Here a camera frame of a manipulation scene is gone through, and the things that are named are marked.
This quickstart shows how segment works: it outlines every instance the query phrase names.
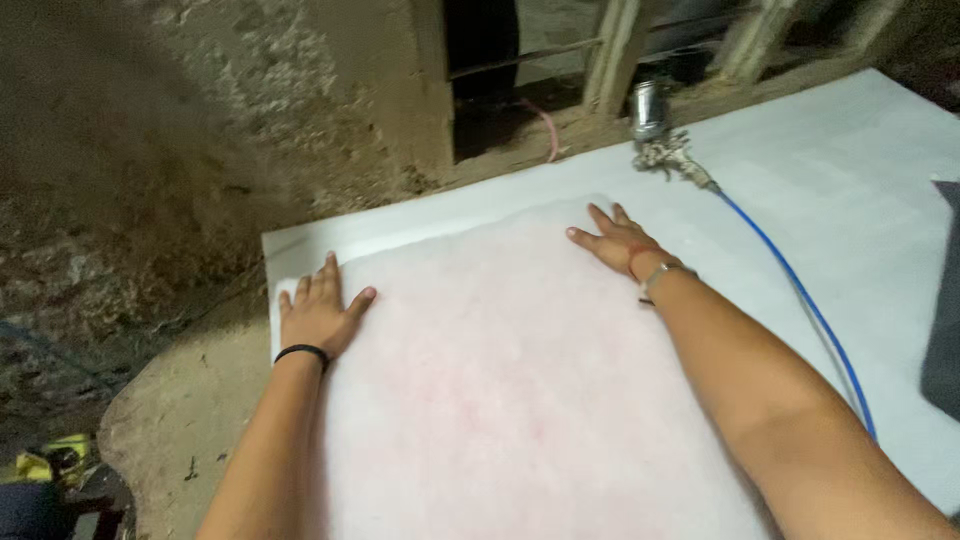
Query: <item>spray gun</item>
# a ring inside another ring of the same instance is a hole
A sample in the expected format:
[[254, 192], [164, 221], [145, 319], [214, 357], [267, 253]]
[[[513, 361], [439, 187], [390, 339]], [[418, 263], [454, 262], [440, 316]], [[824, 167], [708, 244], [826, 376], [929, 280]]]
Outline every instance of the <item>spray gun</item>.
[[637, 151], [634, 158], [636, 170], [661, 169], [666, 172], [667, 180], [670, 180], [670, 171], [676, 170], [702, 189], [720, 191], [720, 186], [707, 170], [686, 152], [690, 143], [686, 131], [670, 133], [666, 99], [656, 81], [644, 81], [634, 86], [630, 94], [630, 113]]

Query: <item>pink cable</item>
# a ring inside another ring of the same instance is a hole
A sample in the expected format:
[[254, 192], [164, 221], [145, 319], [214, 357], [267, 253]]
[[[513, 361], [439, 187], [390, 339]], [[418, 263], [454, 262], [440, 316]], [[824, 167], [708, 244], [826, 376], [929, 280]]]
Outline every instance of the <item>pink cable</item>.
[[560, 151], [560, 141], [557, 137], [557, 128], [553, 125], [553, 118], [550, 118], [550, 115], [546, 110], [541, 109], [533, 104], [527, 98], [520, 98], [520, 104], [523, 107], [526, 107], [529, 110], [540, 115], [540, 118], [543, 118], [543, 121], [546, 122], [546, 127], [550, 129], [550, 157], [546, 159], [546, 162], [549, 163], [557, 157], [557, 152]]

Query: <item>black wristband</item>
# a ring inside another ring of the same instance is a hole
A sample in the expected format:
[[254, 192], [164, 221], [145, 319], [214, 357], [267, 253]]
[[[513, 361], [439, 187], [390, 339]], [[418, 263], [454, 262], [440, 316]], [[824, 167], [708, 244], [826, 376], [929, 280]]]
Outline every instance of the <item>black wristband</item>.
[[320, 360], [321, 373], [326, 373], [326, 368], [330, 365], [330, 357], [326, 355], [323, 349], [320, 347], [314, 347], [313, 345], [291, 345], [286, 349], [280, 351], [280, 354], [274, 359], [274, 364], [280, 361], [285, 355], [290, 353], [295, 353], [297, 351], [306, 351], [307, 353], [313, 353], [317, 356], [317, 359]]

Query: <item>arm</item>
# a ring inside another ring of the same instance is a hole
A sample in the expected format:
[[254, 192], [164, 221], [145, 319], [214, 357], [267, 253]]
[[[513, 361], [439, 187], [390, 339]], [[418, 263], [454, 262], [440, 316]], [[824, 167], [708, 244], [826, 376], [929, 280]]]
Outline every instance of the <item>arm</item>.
[[[620, 205], [613, 220], [589, 212], [602, 235], [567, 234], [610, 268], [643, 281], [679, 261], [647, 249], [659, 246]], [[770, 331], [683, 270], [662, 274], [648, 294], [701, 404], [787, 538], [960, 538], [846, 402]]]
[[[280, 294], [281, 347], [313, 345], [332, 360], [349, 345], [375, 296], [367, 287], [344, 309], [337, 259], [328, 254], [317, 274], [300, 279], [294, 304]], [[305, 472], [322, 367], [307, 352], [276, 364], [197, 538], [304, 536]]]

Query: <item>white sheet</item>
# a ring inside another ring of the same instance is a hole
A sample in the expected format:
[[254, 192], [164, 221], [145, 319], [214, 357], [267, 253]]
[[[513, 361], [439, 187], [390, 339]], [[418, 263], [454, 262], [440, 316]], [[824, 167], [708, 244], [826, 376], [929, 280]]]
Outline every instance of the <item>white sheet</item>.
[[[881, 446], [935, 504], [956, 511], [960, 424], [924, 401], [918, 386], [950, 219], [929, 180], [960, 174], [960, 123], [867, 70], [689, 130], [695, 157], [777, 241], [847, 347]], [[629, 144], [613, 146], [264, 234], [270, 296], [282, 279], [315, 270], [327, 249], [347, 261], [598, 192], [623, 203], [846, 394], [842, 373], [753, 233], [714, 196], [635, 172], [632, 156]], [[276, 326], [274, 339], [276, 347]]]

